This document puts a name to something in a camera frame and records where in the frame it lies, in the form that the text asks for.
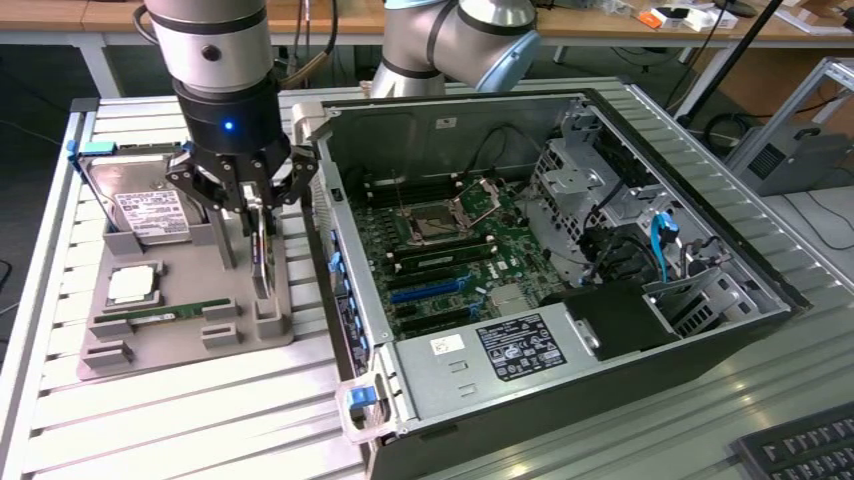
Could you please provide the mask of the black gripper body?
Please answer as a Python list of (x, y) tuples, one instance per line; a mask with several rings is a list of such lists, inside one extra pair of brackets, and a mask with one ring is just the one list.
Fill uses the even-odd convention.
[(172, 81), (190, 132), (188, 162), (216, 168), (224, 157), (246, 158), (267, 168), (283, 165), (290, 140), (282, 128), (279, 83), (266, 75), (250, 87), (206, 92)]

